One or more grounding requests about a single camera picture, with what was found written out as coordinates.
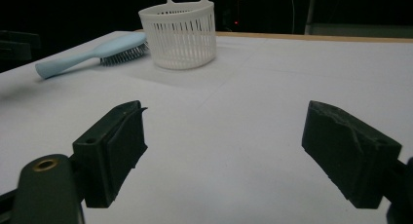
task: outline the white tabletop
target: white tabletop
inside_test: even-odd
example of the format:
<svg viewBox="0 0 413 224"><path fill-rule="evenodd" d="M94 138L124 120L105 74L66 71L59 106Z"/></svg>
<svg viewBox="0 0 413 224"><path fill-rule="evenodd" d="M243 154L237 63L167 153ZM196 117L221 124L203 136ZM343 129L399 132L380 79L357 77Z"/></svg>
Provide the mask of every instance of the white tabletop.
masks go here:
<svg viewBox="0 0 413 224"><path fill-rule="evenodd" d="M63 53L88 51L117 31ZM340 107L413 157L413 44L217 37L197 69L150 56L115 67L90 59L42 80L34 63L0 74L0 194L26 164L70 156L116 105L140 100L148 150L108 209L86 222L387 223L389 202L355 209L303 150L310 100Z"/></svg>

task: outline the light blue hairbrush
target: light blue hairbrush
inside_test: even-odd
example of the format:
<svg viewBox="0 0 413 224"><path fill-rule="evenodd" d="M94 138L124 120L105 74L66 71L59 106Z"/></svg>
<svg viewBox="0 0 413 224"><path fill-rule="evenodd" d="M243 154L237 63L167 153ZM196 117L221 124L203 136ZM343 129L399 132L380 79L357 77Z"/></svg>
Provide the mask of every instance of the light blue hairbrush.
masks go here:
<svg viewBox="0 0 413 224"><path fill-rule="evenodd" d="M104 66L112 66L139 58L147 50L146 34L144 32L131 32L104 42L89 52L37 63L35 66L37 73L43 79L47 79L93 57L99 57L100 64Z"/></svg>

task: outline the brush bristles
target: brush bristles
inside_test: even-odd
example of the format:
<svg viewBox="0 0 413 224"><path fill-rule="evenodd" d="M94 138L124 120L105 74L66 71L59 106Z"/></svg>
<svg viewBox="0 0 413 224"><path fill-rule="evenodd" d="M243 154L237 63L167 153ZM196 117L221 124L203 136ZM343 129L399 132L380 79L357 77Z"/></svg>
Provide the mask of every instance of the brush bristles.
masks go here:
<svg viewBox="0 0 413 224"><path fill-rule="evenodd" d="M148 43L144 43L138 47L129 49L127 51L120 52L113 56L102 57L100 59L100 64L103 66L113 66L119 63L124 63L130 60L134 60L142 57L145 52L149 49Z"/></svg>

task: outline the brush handle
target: brush handle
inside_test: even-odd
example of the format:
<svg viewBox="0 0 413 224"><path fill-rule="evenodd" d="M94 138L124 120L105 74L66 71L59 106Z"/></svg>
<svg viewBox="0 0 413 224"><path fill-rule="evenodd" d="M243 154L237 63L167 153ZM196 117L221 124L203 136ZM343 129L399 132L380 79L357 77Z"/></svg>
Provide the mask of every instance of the brush handle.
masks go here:
<svg viewBox="0 0 413 224"><path fill-rule="evenodd" d="M94 53L87 52L76 56L41 62L35 65L36 71L43 79L47 79L92 57L94 57Z"/></svg>

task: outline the screw hole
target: screw hole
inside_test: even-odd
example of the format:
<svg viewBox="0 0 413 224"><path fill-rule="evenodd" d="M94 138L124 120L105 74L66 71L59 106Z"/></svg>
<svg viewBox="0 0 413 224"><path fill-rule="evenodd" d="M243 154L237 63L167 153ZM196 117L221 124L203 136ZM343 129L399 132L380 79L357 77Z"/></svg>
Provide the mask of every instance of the screw hole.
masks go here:
<svg viewBox="0 0 413 224"><path fill-rule="evenodd" d="M96 142L95 138L89 138L89 139L86 140L86 143L89 143L89 144L93 144L95 142Z"/></svg>
<svg viewBox="0 0 413 224"><path fill-rule="evenodd" d="M51 168L54 168L57 165L57 160L56 159L47 159L39 162L34 166L33 170L36 172L41 172L45 171Z"/></svg>

